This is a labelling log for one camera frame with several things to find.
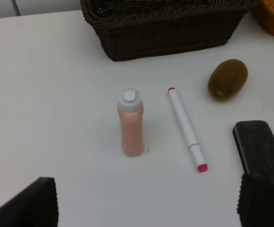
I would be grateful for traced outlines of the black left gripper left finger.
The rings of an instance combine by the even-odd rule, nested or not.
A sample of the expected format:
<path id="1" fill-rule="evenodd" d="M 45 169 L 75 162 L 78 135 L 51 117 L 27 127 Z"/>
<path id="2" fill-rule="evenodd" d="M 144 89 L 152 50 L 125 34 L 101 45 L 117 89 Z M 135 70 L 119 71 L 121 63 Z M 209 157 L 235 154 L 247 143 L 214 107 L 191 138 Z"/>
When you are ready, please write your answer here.
<path id="1" fill-rule="evenodd" d="M 0 207 L 0 227 L 56 227 L 59 207 L 53 177 L 39 177 Z"/>

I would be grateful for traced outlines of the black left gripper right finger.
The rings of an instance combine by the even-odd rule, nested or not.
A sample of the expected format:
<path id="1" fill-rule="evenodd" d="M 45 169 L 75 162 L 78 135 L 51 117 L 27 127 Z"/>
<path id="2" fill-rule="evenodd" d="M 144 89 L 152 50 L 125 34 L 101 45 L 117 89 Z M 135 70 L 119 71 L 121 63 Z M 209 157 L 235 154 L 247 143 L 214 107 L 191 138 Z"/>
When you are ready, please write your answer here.
<path id="1" fill-rule="evenodd" d="M 244 174 L 237 213 L 243 227 L 274 227 L 274 185 Z"/>

